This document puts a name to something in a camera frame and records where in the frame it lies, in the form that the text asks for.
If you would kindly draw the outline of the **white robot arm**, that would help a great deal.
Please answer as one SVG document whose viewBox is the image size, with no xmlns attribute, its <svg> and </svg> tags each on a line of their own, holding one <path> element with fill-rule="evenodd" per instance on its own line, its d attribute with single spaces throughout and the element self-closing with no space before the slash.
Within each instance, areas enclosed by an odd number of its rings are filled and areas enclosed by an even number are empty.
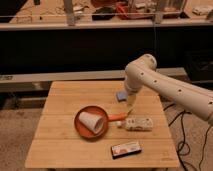
<svg viewBox="0 0 213 171">
<path fill-rule="evenodd" d="M 124 80 L 127 94 L 135 96 L 146 86 L 213 126 L 213 91 L 160 74 L 156 67 L 157 61 L 151 54 L 128 63 Z"/>
</svg>

